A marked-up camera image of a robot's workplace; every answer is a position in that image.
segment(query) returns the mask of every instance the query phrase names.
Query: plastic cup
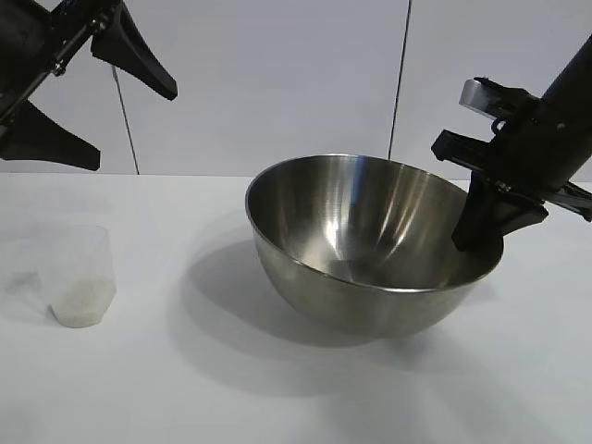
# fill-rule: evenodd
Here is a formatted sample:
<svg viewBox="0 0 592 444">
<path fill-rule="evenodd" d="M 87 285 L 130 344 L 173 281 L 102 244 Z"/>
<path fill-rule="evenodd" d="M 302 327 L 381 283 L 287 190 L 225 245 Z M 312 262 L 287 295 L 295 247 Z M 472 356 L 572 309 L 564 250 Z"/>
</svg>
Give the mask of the plastic cup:
<svg viewBox="0 0 592 444">
<path fill-rule="evenodd" d="M 18 245 L 20 274 L 38 277 L 39 292 L 60 324 L 89 327 L 101 322 L 117 290 L 105 228 L 36 228 L 11 243 Z"/>
</svg>

